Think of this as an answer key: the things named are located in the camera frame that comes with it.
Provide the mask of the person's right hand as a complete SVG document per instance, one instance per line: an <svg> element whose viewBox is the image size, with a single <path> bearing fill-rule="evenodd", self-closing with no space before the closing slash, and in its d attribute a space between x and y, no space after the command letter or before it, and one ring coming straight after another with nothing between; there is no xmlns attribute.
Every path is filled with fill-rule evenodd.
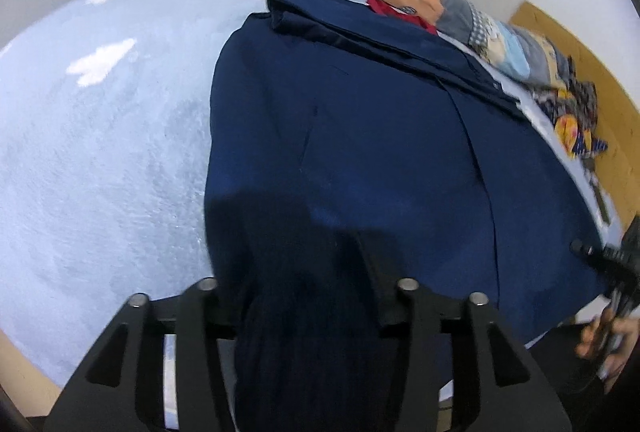
<svg viewBox="0 0 640 432"><path fill-rule="evenodd" d="M598 377L608 394L627 366L638 339L639 319L616 316L607 306L582 328L575 353L582 360L600 360Z"/></svg>

